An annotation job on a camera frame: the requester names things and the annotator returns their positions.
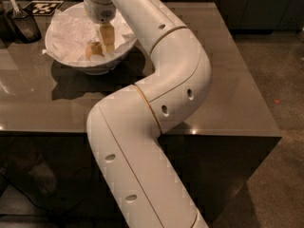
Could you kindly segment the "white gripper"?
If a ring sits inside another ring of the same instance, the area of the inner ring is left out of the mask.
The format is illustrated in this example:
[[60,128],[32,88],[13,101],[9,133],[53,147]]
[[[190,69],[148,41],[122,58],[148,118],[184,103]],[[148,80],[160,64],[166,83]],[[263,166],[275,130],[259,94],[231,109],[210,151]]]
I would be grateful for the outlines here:
[[109,23],[116,15],[116,7],[111,0],[84,0],[86,15],[95,24],[100,24],[98,29],[99,39],[106,52],[115,49],[115,30]]

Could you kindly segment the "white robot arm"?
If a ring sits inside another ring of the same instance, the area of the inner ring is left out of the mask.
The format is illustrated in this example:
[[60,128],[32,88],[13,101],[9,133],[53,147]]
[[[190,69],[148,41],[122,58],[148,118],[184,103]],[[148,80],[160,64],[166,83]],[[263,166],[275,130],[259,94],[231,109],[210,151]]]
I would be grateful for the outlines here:
[[84,0],[95,22],[120,13],[154,72],[100,100],[86,131],[95,160],[129,228],[208,228],[158,144],[206,97],[209,58],[193,32],[160,0]]

